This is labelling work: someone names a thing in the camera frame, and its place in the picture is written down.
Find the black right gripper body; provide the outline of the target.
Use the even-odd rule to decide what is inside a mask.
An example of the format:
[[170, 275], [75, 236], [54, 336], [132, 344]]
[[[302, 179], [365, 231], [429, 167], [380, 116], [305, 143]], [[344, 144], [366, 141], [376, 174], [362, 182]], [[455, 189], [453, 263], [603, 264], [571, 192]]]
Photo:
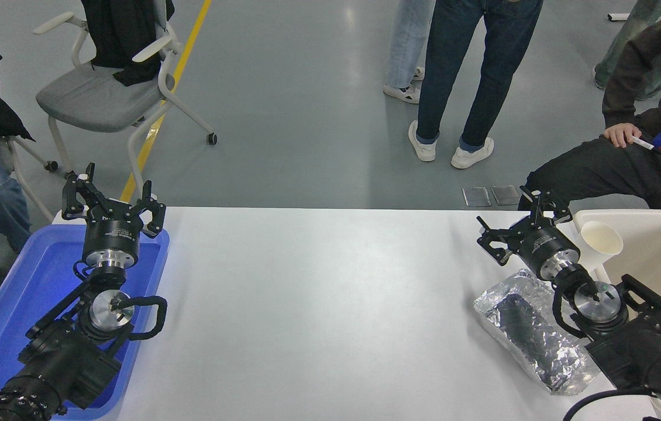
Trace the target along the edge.
[[534, 274], [558, 274], [572, 264], [572, 245], [553, 226], [524, 227], [518, 256]]

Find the seated person's right hand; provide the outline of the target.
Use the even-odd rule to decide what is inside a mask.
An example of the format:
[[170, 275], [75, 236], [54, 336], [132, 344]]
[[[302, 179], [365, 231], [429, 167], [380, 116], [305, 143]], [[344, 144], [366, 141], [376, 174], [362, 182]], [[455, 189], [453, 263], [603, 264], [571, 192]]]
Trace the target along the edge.
[[611, 141], [614, 147], [621, 147], [622, 149], [631, 144], [634, 138], [639, 138], [641, 134], [641, 130], [633, 123], [617, 123], [603, 131], [604, 138]]

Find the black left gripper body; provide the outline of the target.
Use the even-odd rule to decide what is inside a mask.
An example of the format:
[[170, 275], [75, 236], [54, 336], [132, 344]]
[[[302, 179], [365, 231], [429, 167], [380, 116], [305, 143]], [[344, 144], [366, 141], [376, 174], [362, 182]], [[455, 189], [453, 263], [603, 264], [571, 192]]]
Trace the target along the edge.
[[111, 200], [106, 205], [90, 205], [85, 221], [84, 256], [96, 251], [124, 251], [130, 256], [138, 255], [140, 250], [140, 231], [142, 221], [133, 213], [129, 203]]

